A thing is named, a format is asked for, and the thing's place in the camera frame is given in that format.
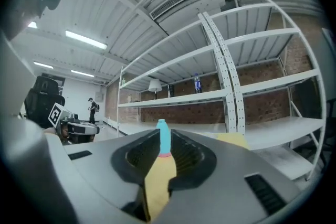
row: black office chair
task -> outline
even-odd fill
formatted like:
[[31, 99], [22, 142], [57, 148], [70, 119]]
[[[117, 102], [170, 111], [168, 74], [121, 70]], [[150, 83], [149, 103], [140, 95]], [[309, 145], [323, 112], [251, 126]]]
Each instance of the black office chair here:
[[[298, 95], [298, 103], [302, 108], [301, 111], [302, 116], [307, 118], [320, 119], [321, 106], [319, 96], [316, 93], [316, 88], [313, 81], [307, 80], [303, 83], [296, 85], [296, 91]], [[328, 164], [328, 161], [325, 157], [325, 153], [332, 152], [335, 144], [335, 141], [333, 141], [331, 144], [327, 143], [327, 140], [336, 136], [336, 118], [332, 117], [335, 102], [336, 98], [327, 101], [327, 104], [329, 104], [329, 113], [325, 123], [326, 127], [325, 127], [322, 151], [320, 154], [320, 158], [323, 162], [323, 169], [321, 170], [322, 173], [325, 171], [326, 166]], [[319, 140], [320, 138], [320, 133], [321, 133], [320, 130], [314, 131], [314, 135], [317, 140]], [[317, 148], [314, 142], [310, 141], [306, 144], [303, 144], [295, 148], [294, 151], [301, 155], [304, 155], [305, 158], [309, 158], [316, 153], [316, 149]]]
[[58, 83], [51, 78], [38, 76], [24, 103], [27, 119], [34, 121], [41, 128], [52, 127], [48, 116], [55, 103], [65, 104], [64, 97], [59, 95]]

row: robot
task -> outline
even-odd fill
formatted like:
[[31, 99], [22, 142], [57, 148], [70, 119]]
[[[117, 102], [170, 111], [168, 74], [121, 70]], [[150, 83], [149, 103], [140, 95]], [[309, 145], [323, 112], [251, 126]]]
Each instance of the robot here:
[[88, 142], [92, 135], [99, 134], [99, 127], [87, 123], [81, 123], [78, 115], [71, 113], [64, 106], [55, 103], [48, 116], [49, 122], [53, 125], [57, 135], [61, 135], [61, 130], [65, 127], [70, 136], [69, 144]]
[[[60, 0], [13, 1], [2, 23], [0, 147], [9, 176], [44, 220], [55, 223], [257, 223], [284, 217], [299, 189], [256, 154], [233, 144], [171, 130], [176, 176], [169, 202], [152, 219], [145, 178], [160, 148], [160, 130], [114, 140], [63, 146], [34, 122], [17, 118], [35, 76], [10, 44], [44, 8]], [[29, 17], [17, 11], [29, 10]], [[95, 132], [55, 104], [50, 120], [73, 133]]]

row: table lamp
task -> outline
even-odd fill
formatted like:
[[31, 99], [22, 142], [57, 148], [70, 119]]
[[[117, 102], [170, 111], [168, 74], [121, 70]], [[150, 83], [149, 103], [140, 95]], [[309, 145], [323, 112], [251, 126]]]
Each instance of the table lamp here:
[[157, 99], [158, 96], [156, 95], [156, 92], [162, 91], [160, 81], [158, 79], [152, 79], [151, 82], [149, 83], [148, 90], [150, 92], [155, 92], [155, 99]]

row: floor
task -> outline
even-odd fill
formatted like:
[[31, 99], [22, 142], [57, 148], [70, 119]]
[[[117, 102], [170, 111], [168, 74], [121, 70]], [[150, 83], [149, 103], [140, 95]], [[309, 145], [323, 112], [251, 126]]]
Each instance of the floor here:
[[[99, 127], [100, 127], [100, 133], [97, 134], [94, 137], [95, 142], [117, 138], [117, 131], [114, 128], [108, 126], [105, 123], [100, 125]], [[310, 184], [312, 184], [312, 183], [316, 182], [316, 180], [320, 179], [322, 168], [323, 168], [323, 163], [322, 163], [322, 160], [319, 159], [319, 162], [316, 166], [316, 169], [315, 169], [315, 171], [314, 171], [314, 173], [313, 173], [313, 175], [312, 175], [312, 177], [309, 181], [306, 181], [306, 179], [304, 177], [300, 177], [300, 178], [295, 179], [294, 182], [296, 183], [296, 185], [299, 187], [300, 190], [304, 190]]]
[[[137, 132], [155, 129], [156, 122], [128, 122], [128, 123], [120, 123], [119, 128], [122, 132], [127, 134], [135, 134]], [[192, 133], [199, 134], [208, 134], [208, 133], [225, 133], [226, 126], [225, 123], [215, 123], [215, 124], [176, 124], [169, 123], [170, 129], [177, 129], [188, 131]]]

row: black slot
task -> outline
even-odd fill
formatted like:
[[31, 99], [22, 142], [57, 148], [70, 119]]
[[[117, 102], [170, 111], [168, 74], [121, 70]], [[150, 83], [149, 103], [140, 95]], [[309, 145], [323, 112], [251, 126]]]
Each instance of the black slot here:
[[86, 157], [86, 156], [89, 156], [89, 155], [92, 155], [91, 152], [89, 151], [81, 151], [81, 152], [76, 152], [76, 153], [72, 153], [72, 154], [69, 154], [69, 158], [70, 160], [74, 160], [74, 159], [79, 159], [79, 158], [83, 158], [83, 157]]
[[245, 177], [245, 181], [250, 186], [259, 202], [270, 216], [286, 205], [284, 200], [267, 183], [261, 175]]
[[176, 163], [176, 177], [170, 179], [168, 190], [199, 187], [215, 170], [217, 158], [208, 147], [172, 130], [171, 153]]

